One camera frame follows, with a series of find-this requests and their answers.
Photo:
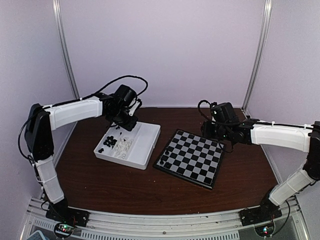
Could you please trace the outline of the white compartment tray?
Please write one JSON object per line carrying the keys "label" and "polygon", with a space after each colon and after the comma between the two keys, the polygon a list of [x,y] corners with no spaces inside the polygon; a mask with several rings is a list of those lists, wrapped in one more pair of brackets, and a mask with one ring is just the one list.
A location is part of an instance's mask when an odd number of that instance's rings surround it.
{"label": "white compartment tray", "polygon": [[97,158],[145,170],[161,133],[161,126],[137,122],[133,130],[111,127],[94,149]]}

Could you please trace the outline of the black silver chessboard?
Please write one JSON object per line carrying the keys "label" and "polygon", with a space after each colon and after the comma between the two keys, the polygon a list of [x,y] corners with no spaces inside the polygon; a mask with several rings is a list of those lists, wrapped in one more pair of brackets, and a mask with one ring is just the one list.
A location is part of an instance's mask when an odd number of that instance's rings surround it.
{"label": "black silver chessboard", "polygon": [[[212,190],[222,159],[225,144],[199,135],[176,129],[165,145],[153,167],[164,173],[182,179],[189,183]],[[160,161],[170,163],[166,168]]]}

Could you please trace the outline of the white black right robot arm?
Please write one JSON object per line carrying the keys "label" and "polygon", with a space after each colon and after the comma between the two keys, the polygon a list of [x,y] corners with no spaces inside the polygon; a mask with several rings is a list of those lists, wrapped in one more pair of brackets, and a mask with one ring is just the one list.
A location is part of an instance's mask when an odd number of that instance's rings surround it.
{"label": "white black right robot arm", "polygon": [[270,189],[256,210],[259,220],[268,220],[290,197],[320,180],[320,123],[295,125],[247,118],[240,120],[230,102],[205,101],[211,116],[205,118],[201,133],[205,138],[235,144],[268,146],[305,154],[305,161],[286,180]]}

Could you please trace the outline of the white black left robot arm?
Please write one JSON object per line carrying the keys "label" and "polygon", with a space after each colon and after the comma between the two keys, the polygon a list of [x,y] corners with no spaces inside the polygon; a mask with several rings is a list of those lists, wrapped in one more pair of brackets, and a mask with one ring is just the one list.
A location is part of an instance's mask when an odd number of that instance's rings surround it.
{"label": "white black left robot arm", "polygon": [[29,151],[27,159],[35,169],[52,213],[61,222],[72,218],[72,211],[60,186],[53,163],[54,141],[52,132],[65,125],[89,118],[104,116],[110,123],[131,131],[138,118],[135,111],[142,105],[138,94],[127,85],[120,85],[110,95],[95,92],[79,99],[51,104],[34,104],[23,126],[24,139]]}

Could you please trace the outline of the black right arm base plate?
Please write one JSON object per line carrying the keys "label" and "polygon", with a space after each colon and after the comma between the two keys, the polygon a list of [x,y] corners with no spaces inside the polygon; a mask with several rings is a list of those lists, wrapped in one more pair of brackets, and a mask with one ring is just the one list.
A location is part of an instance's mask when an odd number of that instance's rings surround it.
{"label": "black right arm base plate", "polygon": [[245,208],[239,212],[242,226],[256,225],[264,222],[270,222],[282,216],[280,209],[269,211],[261,207]]}

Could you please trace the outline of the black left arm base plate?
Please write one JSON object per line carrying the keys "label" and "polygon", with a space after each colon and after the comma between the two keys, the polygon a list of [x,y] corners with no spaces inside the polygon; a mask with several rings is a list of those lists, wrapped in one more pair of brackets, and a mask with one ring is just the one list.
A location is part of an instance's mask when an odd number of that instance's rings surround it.
{"label": "black left arm base plate", "polygon": [[70,226],[86,227],[90,213],[75,208],[58,209],[49,208],[45,217],[57,222],[67,223]]}

